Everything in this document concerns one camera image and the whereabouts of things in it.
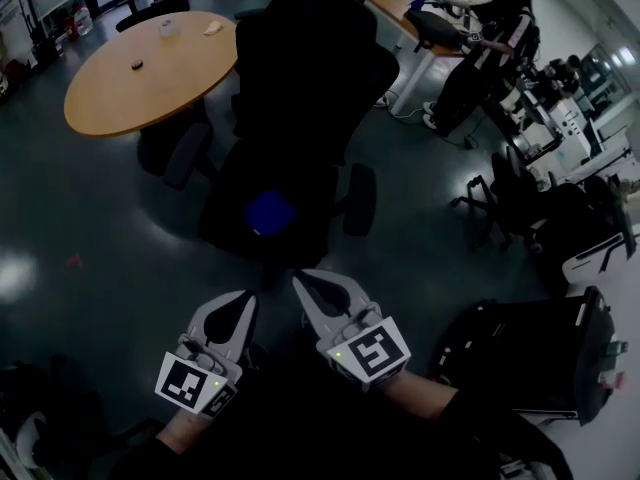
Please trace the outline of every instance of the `striped shirt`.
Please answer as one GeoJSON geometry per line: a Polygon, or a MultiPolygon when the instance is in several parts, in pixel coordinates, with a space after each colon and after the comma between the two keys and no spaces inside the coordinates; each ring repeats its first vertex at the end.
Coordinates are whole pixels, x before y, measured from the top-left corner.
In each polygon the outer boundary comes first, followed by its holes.
{"type": "MultiPolygon", "coordinates": [[[[492,15],[499,16],[499,13],[505,10],[504,6],[499,5],[499,0],[473,6],[472,9],[483,22],[489,21],[492,15]]],[[[518,53],[526,42],[531,40],[534,29],[535,23],[531,18],[531,10],[528,7],[524,7],[516,17],[500,19],[495,27],[485,27],[483,29],[486,40],[508,45],[516,52],[516,58],[491,48],[476,48],[469,54],[470,60],[474,62],[476,69],[480,70],[483,75],[508,76],[515,69],[517,62],[519,62],[518,53]]]]}

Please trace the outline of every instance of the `wooden desk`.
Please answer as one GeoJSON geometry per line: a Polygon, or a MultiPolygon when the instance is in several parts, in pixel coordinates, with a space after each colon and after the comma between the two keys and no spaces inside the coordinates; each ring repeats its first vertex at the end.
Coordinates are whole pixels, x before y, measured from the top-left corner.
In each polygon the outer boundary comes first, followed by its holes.
{"type": "Polygon", "coordinates": [[[208,12],[159,16],[125,30],[94,53],[67,90],[69,126],[89,137],[113,137],[176,114],[202,98],[233,69],[234,23],[208,12]],[[177,23],[176,35],[162,37],[160,24],[177,23]],[[212,21],[223,29],[204,31],[212,21]],[[134,71],[131,65],[142,60],[134,71]]]}
{"type": "MultiPolygon", "coordinates": [[[[403,34],[409,36],[413,42],[418,42],[418,31],[409,20],[404,16],[404,13],[409,10],[409,4],[413,0],[367,0],[368,4],[374,9],[384,14],[396,27],[398,27],[403,34]]],[[[455,26],[462,28],[460,22],[454,23],[455,26]]],[[[400,95],[396,102],[392,105],[390,112],[393,115],[398,115],[402,110],[402,107],[406,103],[415,86],[418,84],[425,71],[429,69],[429,66],[433,63],[436,57],[464,57],[464,53],[454,48],[448,48],[440,45],[433,45],[432,48],[425,50],[422,61],[418,64],[408,82],[400,92],[400,95]]]]}

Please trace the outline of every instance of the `table leg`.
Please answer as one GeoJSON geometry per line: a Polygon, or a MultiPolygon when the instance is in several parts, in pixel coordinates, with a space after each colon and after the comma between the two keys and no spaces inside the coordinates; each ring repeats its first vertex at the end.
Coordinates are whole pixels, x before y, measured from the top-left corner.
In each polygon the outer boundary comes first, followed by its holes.
{"type": "Polygon", "coordinates": [[[400,32],[400,37],[398,38],[398,41],[396,42],[396,48],[398,50],[402,49],[402,47],[407,44],[407,34],[405,34],[404,32],[400,32]]]}
{"type": "Polygon", "coordinates": [[[402,107],[409,99],[409,96],[411,96],[411,93],[413,93],[413,89],[415,89],[416,85],[422,78],[422,75],[424,75],[425,71],[429,69],[429,66],[431,66],[435,58],[436,56],[431,50],[425,51],[425,55],[420,61],[420,64],[418,64],[418,67],[413,72],[413,75],[411,75],[411,78],[409,78],[409,81],[400,92],[400,96],[391,107],[391,115],[397,116],[400,113],[402,107]]]}

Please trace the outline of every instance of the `window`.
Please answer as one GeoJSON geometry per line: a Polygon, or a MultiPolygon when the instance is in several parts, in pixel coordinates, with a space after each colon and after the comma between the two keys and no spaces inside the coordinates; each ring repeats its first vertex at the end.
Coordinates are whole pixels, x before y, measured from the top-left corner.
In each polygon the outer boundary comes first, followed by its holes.
{"type": "Polygon", "coordinates": [[[594,121],[631,92],[618,66],[600,45],[582,59],[580,85],[582,93],[576,94],[576,103],[594,121]]]}

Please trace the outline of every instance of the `blue object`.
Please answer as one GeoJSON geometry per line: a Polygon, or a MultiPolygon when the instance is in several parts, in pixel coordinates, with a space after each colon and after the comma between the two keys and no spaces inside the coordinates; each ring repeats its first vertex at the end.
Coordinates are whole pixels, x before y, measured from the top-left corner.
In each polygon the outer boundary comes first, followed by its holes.
{"type": "Polygon", "coordinates": [[[427,3],[427,0],[414,0],[413,2],[411,2],[411,9],[413,9],[414,11],[419,11],[422,9],[422,6],[427,3]]]}
{"type": "Polygon", "coordinates": [[[247,224],[260,236],[272,236],[284,231],[297,213],[277,190],[263,193],[244,210],[247,224]]]}

